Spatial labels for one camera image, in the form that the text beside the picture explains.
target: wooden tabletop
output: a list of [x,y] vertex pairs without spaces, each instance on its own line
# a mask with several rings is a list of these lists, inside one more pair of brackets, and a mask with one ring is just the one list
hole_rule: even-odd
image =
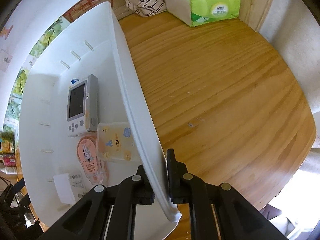
[[[239,19],[188,27],[167,12],[120,20],[166,151],[205,182],[230,183],[257,209],[311,149],[308,103],[278,52]],[[190,239],[188,206],[167,239]]]

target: green tissue package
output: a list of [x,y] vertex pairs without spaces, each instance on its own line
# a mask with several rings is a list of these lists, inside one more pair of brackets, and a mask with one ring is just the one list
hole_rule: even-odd
[[165,0],[167,10],[191,27],[237,18],[240,0]]

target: white bottle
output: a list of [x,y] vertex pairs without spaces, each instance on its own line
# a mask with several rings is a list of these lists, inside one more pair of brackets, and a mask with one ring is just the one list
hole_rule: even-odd
[[4,168],[0,168],[0,171],[8,174],[8,175],[16,175],[18,174],[18,171],[17,171],[17,167],[4,167]]

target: black screen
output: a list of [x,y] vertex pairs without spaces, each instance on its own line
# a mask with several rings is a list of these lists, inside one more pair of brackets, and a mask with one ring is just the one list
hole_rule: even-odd
[[69,103],[69,118],[83,113],[84,85],[71,90]]

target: silver screw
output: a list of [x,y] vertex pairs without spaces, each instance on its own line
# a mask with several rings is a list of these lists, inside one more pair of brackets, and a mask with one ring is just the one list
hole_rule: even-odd
[[193,175],[190,173],[185,173],[185,174],[183,174],[183,178],[187,179],[187,180],[191,180],[193,178]]
[[229,183],[222,183],[221,188],[223,190],[231,190],[231,185]]
[[133,176],[131,177],[131,179],[132,179],[133,181],[139,181],[139,180],[141,179],[141,176],[140,176],[140,175],[133,175]]
[[104,191],[104,187],[102,185],[97,185],[94,187],[94,191],[97,193],[102,192]]

